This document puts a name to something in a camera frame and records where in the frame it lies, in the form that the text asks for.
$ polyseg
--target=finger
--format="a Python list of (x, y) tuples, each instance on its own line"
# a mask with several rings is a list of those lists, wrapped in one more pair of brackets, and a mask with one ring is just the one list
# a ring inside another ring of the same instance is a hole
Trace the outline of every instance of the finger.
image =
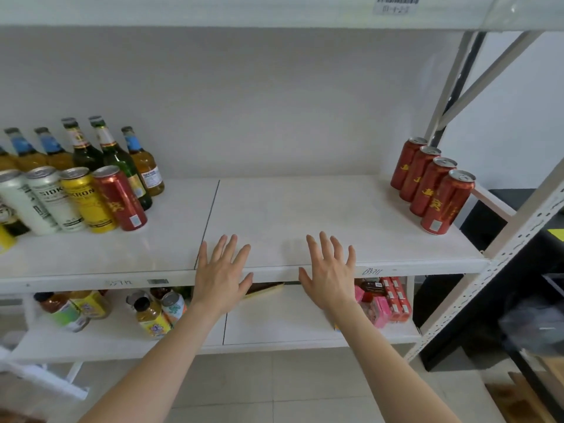
[(208, 244), (203, 241), (200, 245), (200, 250), (198, 251), (198, 268), (202, 268), (208, 265)]
[(249, 273), (247, 276), (245, 276), (243, 282), (239, 284), (239, 299), (242, 299), (247, 291), (249, 291), (249, 288), (253, 284), (253, 275), (254, 273)]
[(225, 242), (227, 241), (227, 236), (224, 234), (215, 245), (213, 252), (211, 253), (212, 257), (210, 258), (210, 263), (213, 263), (221, 258), (221, 254), (223, 254), (223, 248), (225, 247)]
[(356, 266), (356, 251), (354, 250), (353, 246), (349, 246), (349, 259), (347, 260), (347, 267), (351, 270), (354, 270)]
[(298, 280), (302, 284), (303, 290), (306, 291), (307, 296), (311, 298), (310, 296), (310, 291), (312, 288), (311, 277), (308, 276), (306, 269), (304, 269), (303, 267), (300, 267), (298, 269)]
[(231, 262), (231, 260), (233, 259), (233, 254), (235, 253), (236, 246), (237, 246), (237, 235), (234, 234), (233, 236), (231, 236), (229, 243), (225, 247), (225, 251), (223, 251), (222, 258)]
[(321, 251), (319, 250), (319, 246), (317, 245), (314, 237), (308, 234), (306, 236), (306, 240), (307, 247), (310, 249), (311, 262), (314, 263), (321, 261)]
[(319, 234), (319, 241), (321, 242), (321, 253), (324, 259), (333, 258), (333, 246), (324, 231)]
[(241, 250), (237, 253), (237, 256), (233, 260), (233, 265), (237, 270), (242, 271), (243, 267), (245, 267), (246, 259), (250, 253), (250, 244), (246, 244)]
[(335, 248), (335, 259), (342, 262), (343, 261), (343, 247), (341, 243), (337, 240), (335, 236), (331, 236), (330, 238), (333, 247)]

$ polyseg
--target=left hand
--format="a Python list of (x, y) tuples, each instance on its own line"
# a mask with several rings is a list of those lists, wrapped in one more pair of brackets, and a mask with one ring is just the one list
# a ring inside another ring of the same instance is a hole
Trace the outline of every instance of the left hand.
[(198, 252), (198, 268), (192, 303), (203, 303), (217, 315), (228, 313), (239, 303), (253, 284), (253, 274), (249, 273), (239, 283), (243, 267), (250, 252), (250, 245), (241, 248), (233, 259), (237, 246), (237, 236), (225, 246), (227, 236), (223, 235), (212, 252), (208, 262), (208, 244), (204, 241)]

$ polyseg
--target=barcode label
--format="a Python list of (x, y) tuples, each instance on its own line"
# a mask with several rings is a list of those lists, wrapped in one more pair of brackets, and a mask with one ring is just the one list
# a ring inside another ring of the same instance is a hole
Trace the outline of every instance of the barcode label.
[(441, 228), (441, 226), (443, 225), (442, 221), (439, 220), (433, 220), (433, 222), (431, 223), (431, 227), (429, 227), (429, 230), (432, 231), (439, 231), (439, 229)]
[(147, 279), (149, 285), (158, 285), (158, 284), (167, 284), (169, 281), (168, 279)]
[(129, 219), (131, 220), (131, 224), (133, 224), (133, 227), (139, 227), (141, 225), (141, 220), (139, 219), (138, 215), (130, 216)]
[(419, 0), (376, 0), (373, 14), (415, 13)]

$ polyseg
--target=hand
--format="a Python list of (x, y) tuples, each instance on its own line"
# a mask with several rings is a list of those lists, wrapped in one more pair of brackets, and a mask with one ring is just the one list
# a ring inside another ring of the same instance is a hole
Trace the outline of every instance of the hand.
[(233, 254), (237, 246), (237, 236), (225, 246), (227, 236), (224, 234), (212, 253), (208, 262), (208, 244), (204, 241), (198, 252), (198, 268), (196, 270), (196, 285), (192, 303), (204, 303), (206, 307), (216, 312), (218, 317), (228, 313), (239, 303), (250, 285), (253, 284), (253, 274), (249, 273), (243, 282), (239, 283), (241, 273), (250, 252), (250, 245), (241, 248), (233, 262)]
[(356, 253), (349, 246), (349, 259), (343, 262), (343, 247), (335, 236), (331, 241), (325, 232), (319, 234), (321, 252), (315, 239), (307, 235), (310, 249), (312, 278), (300, 267), (299, 279), (306, 294), (320, 309), (334, 313), (348, 303), (356, 303), (354, 297), (354, 268)]

